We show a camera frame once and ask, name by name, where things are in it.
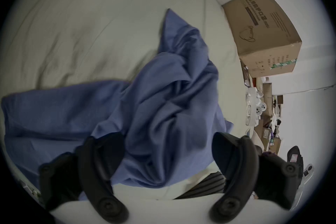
mattress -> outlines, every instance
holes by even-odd
[[[219,105],[245,134],[245,86],[237,49],[216,0],[17,0],[0,45],[0,97],[32,89],[63,87],[106,79],[131,81],[157,53],[162,20],[171,8],[197,27],[219,71]],[[2,148],[4,136],[1,115]],[[8,162],[14,174],[29,184]],[[173,199],[194,187],[205,171],[170,187],[152,190],[115,185],[118,195]]]

white bed sheet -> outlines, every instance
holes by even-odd
[[[219,70],[219,105],[245,134],[245,86],[237,49],[216,0],[17,0],[0,46],[0,98],[31,89],[132,78],[155,54],[167,8],[197,27]],[[1,135],[4,128],[1,117]],[[8,160],[14,173],[31,185]],[[118,195],[173,199],[211,172],[158,190],[114,186]]]

blue bedsheet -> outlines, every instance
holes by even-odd
[[[230,132],[218,72],[198,29],[168,10],[156,57],[132,83],[101,81],[2,99],[5,144],[38,187],[38,167],[85,138],[122,132],[126,154],[111,184],[160,188],[205,169],[215,132]]]

small cardboard box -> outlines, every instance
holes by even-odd
[[[270,141],[270,135],[271,135],[271,129],[268,128],[263,128],[262,129],[262,136],[261,136],[261,141],[262,144],[264,145],[264,151],[267,150],[268,143]]]
[[[263,137],[263,127],[264,127],[264,120],[261,118],[259,120],[259,123],[256,127],[254,127],[255,132],[257,133],[257,135],[259,136],[259,138],[261,139]]]
[[[281,139],[278,138],[278,137],[275,137],[274,138],[274,145],[269,146],[268,151],[271,151],[271,152],[273,152],[277,155],[279,153],[280,145],[281,145]]]
[[[223,8],[253,78],[293,71],[302,41],[275,0],[232,0]]]
[[[273,115],[273,97],[272,97],[272,83],[263,84],[264,102],[267,106],[263,115],[272,117]]]

